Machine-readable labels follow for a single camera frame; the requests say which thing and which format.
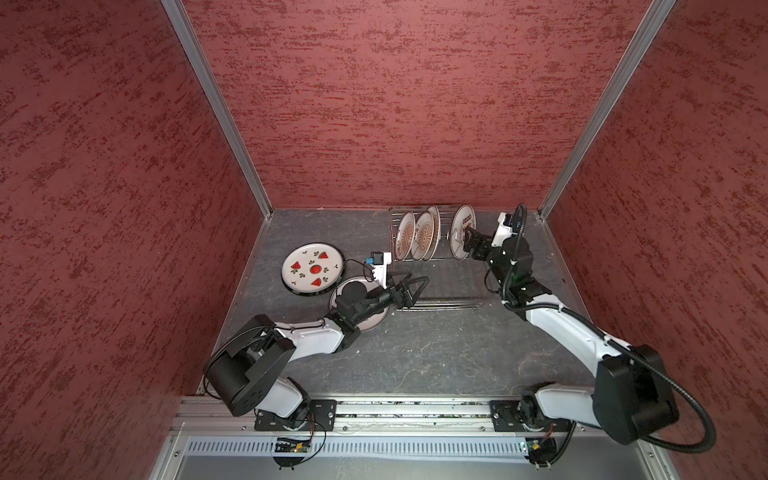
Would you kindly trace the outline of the patterned white plate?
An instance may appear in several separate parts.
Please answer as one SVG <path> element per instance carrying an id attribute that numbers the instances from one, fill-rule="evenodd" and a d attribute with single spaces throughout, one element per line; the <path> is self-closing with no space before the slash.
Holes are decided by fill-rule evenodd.
<path id="1" fill-rule="evenodd" d="M 464 260 L 468 252 L 464 250 L 465 231 L 476 227 L 476 214 L 471 205 L 462 205 L 455 213 L 449 232 L 450 250 L 456 260 Z"/>

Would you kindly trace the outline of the white plate red black characters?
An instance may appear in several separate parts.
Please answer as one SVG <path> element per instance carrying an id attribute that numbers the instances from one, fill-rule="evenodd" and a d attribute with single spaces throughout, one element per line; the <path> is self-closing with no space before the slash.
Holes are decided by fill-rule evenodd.
<path id="1" fill-rule="evenodd" d="M 330 297 L 330 300 L 329 300 L 328 308 L 329 309 L 334 309 L 337 306 L 337 302 L 336 302 L 337 296 L 342 293 L 343 289 L 345 288 L 345 286 L 347 284 L 353 283 L 353 282 L 356 282 L 356 281 L 361 282 L 366 287 L 366 290 L 367 290 L 368 293 L 371 293 L 373 291 L 382 290 L 382 287 L 381 287 L 381 285 L 378 282 L 372 281 L 372 280 L 367 280 L 364 276 L 350 277 L 350 278 L 342 281 L 338 285 L 336 290 L 331 293 L 331 297 Z M 366 331 L 369 331 L 369 330 L 375 328 L 377 325 L 379 325 L 386 318 L 386 315 L 387 315 L 388 311 L 389 311 L 389 308 L 386 308 L 384 311 L 382 311 L 380 313 L 377 313 L 377 314 L 371 316 L 370 318 L 362 321 L 361 323 L 358 324 L 358 328 L 360 329 L 361 332 L 366 332 Z"/>

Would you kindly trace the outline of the watermelon plate blue rim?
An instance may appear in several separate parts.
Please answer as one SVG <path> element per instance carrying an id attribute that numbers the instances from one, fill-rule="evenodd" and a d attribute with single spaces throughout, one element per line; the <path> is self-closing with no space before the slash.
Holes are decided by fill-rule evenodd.
<path id="1" fill-rule="evenodd" d="M 340 283 L 344 262 L 343 254 L 333 245 L 306 244 L 286 256 L 281 266 L 281 281 L 296 295 L 321 295 Z"/>

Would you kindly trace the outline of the dark rim striped plate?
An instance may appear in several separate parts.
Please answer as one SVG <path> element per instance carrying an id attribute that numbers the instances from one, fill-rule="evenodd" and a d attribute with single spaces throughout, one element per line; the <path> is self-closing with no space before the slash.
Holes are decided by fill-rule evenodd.
<path id="1" fill-rule="evenodd" d="M 341 264 L 294 262 L 282 267 L 281 280 L 291 293 L 315 296 L 330 292 L 341 282 L 343 273 Z"/>

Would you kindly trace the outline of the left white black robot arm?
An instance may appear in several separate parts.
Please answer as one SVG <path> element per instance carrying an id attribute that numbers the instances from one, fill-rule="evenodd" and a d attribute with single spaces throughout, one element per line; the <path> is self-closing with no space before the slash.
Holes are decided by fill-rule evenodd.
<path id="1" fill-rule="evenodd" d="M 335 305 L 318 320 L 284 324 L 257 315 L 207 361 L 205 393 L 221 400 L 235 417 L 265 411 L 299 426 L 309 417 L 311 398 L 283 375 L 286 366 L 345 350 L 361 335 L 363 322 L 390 307 L 414 307 L 428 284 L 426 276 L 405 274 L 397 283 L 369 290 L 356 280 L 343 286 Z"/>

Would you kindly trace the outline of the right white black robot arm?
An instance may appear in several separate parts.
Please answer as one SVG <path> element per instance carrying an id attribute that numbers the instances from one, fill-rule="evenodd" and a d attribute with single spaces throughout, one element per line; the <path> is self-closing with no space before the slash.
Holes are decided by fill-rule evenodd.
<path id="1" fill-rule="evenodd" d="M 465 227 L 451 238 L 456 252 L 488 266 L 504 306 L 555 339 L 593 377 L 589 385 L 544 382 L 525 390 L 519 411 L 527 427 L 540 430 L 563 419 L 628 445 L 679 420 L 672 387 L 657 374 L 664 367 L 660 355 L 605 333 L 561 302 L 534 278 L 533 254 L 520 233 L 506 229 L 495 239 Z"/>

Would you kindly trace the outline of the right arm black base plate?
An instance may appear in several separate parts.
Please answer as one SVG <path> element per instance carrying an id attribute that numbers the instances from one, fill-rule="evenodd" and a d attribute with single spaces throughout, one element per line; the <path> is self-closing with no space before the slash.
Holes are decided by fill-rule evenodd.
<path id="1" fill-rule="evenodd" d="M 495 432 L 566 432 L 571 422 L 545 417 L 532 398 L 493 400 L 489 402 Z"/>

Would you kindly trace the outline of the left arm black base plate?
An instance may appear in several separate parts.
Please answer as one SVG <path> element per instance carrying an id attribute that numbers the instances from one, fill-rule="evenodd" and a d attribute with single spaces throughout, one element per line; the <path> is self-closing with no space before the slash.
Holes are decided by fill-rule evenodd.
<path id="1" fill-rule="evenodd" d="M 257 432 L 310 432 L 311 430 L 330 432 L 334 428 L 337 401 L 315 399 L 303 401 L 288 417 L 257 410 L 254 430 Z"/>

